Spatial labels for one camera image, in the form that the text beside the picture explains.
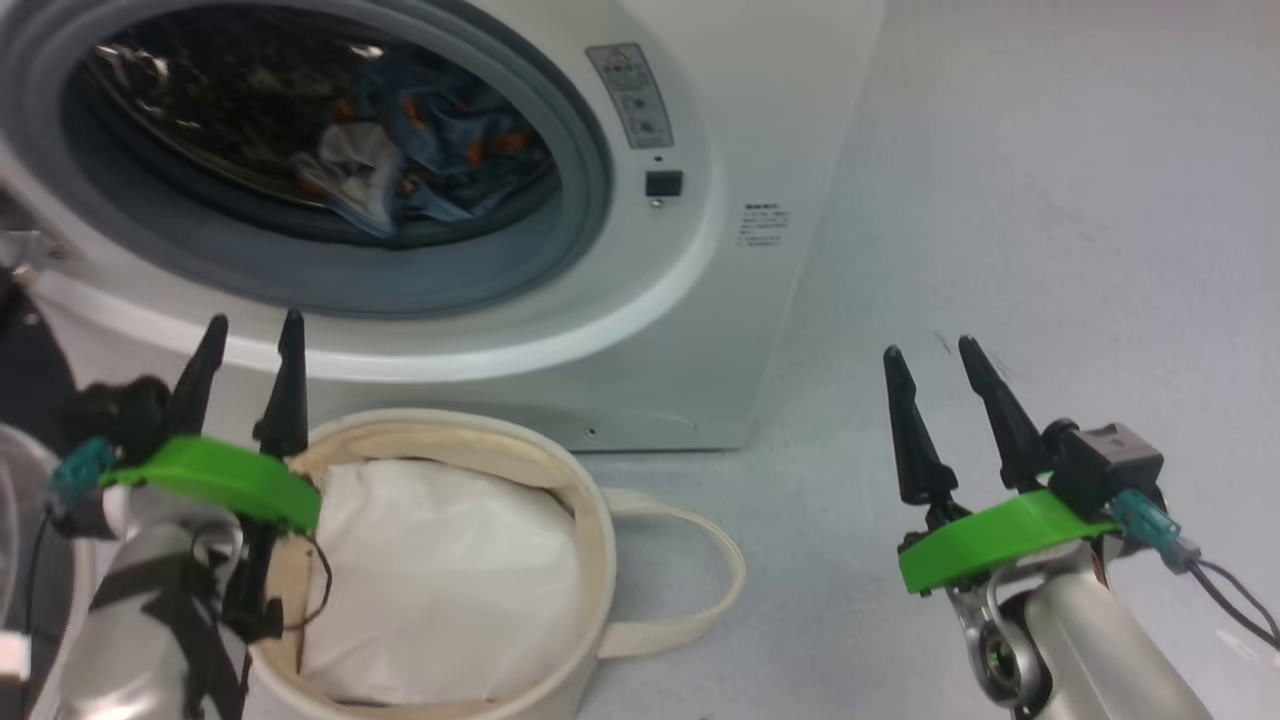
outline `basket handle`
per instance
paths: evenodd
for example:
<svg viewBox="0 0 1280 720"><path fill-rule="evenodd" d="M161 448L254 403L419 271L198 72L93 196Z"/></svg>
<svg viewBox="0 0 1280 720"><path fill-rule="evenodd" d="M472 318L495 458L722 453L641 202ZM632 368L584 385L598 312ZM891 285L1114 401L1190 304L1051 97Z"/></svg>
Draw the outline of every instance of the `basket handle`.
<svg viewBox="0 0 1280 720"><path fill-rule="evenodd" d="M604 495L604 503L613 518L678 518L696 525L698 529L707 533L724 556L731 582L724 598L709 610L668 620L609 623L604 628L599 656L608 659L653 655L691 643L709 633L716 626L716 623L732 607L737 596L742 592L742 585L746 583L746 559L742 557L742 550L737 547L737 543L724 530L716 527L710 520L666 505L643 492L621 488L600 488L600 492Z"/></svg>

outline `blue connector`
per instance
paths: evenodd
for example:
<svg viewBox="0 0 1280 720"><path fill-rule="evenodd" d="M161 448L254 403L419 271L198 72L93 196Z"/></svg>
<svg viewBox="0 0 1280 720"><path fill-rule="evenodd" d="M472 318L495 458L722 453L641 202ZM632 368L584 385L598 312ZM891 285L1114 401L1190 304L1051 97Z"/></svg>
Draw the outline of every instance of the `blue connector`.
<svg viewBox="0 0 1280 720"><path fill-rule="evenodd" d="M115 451L100 437L79 445L49 478L55 514L64 514L97 489L97 480L115 466Z"/></svg>
<svg viewBox="0 0 1280 720"><path fill-rule="evenodd" d="M1181 537L1183 527L1135 489L1121 491L1111 501L1111 519L1125 536L1153 547L1174 574L1181 575L1199 560L1199 546Z"/></svg>

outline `green 3d-printed bracket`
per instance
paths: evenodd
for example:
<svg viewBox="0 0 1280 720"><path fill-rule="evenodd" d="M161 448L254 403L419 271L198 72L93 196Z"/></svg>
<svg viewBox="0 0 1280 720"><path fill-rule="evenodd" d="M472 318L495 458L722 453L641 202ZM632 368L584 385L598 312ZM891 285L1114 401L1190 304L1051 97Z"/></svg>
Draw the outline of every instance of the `green 3d-printed bracket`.
<svg viewBox="0 0 1280 720"><path fill-rule="evenodd" d="M320 523L320 493L284 462L207 437L172 438L145 464L99 480L116 483L152 484L296 533L315 533Z"/></svg>
<svg viewBox="0 0 1280 720"><path fill-rule="evenodd" d="M1047 489L1029 492L933 530L902 551L897 566L914 594L1116 529L1114 523L1080 520Z"/></svg>

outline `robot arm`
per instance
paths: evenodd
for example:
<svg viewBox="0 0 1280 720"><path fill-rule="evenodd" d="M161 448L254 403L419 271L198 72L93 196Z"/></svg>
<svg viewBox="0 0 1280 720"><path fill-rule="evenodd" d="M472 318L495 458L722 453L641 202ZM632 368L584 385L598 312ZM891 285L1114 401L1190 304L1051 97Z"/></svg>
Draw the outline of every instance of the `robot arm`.
<svg viewBox="0 0 1280 720"><path fill-rule="evenodd" d="M1210 720L1208 710L1093 571L1047 579L1023 621L1051 678L1039 720Z"/></svg>
<svg viewBox="0 0 1280 720"><path fill-rule="evenodd" d="M314 532L320 506L282 462L306 447L302 316L285 320L259 454L200 437L225 337L215 318L172 395L143 378L78 396L54 527L76 536L96 514L122 544L70 646L60 720L239 720L247 648L284 630L264 597L271 548Z"/></svg>
<svg viewBox="0 0 1280 720"><path fill-rule="evenodd" d="M896 347L884 354L902 501L928 506L927 533L899 547L908 591L946 592L979 687L1016 719L1208 720L1199 698L1100 582L1091 541L1119 527L1103 512L1121 491L1160 502L1164 459L1123 425L1080 432L1069 420L1042 436L973 338L960 342L982 396L1012 500L969 512L951 498L955 473L938 459ZM1042 480L1048 478L1048 488ZM1001 598L1010 587L1033 588Z"/></svg>

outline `white plastic bag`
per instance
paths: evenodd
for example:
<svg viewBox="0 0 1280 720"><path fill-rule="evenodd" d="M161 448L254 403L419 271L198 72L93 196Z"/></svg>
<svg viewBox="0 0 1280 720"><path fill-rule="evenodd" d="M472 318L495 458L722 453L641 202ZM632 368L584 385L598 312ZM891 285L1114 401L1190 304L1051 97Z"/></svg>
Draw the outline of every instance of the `white plastic bag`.
<svg viewBox="0 0 1280 720"><path fill-rule="evenodd" d="M338 465L316 541L334 580L300 671L337 701L492 698L549 675L577 638L573 520L545 492L425 460ZM310 607L324 580L317 564Z"/></svg>

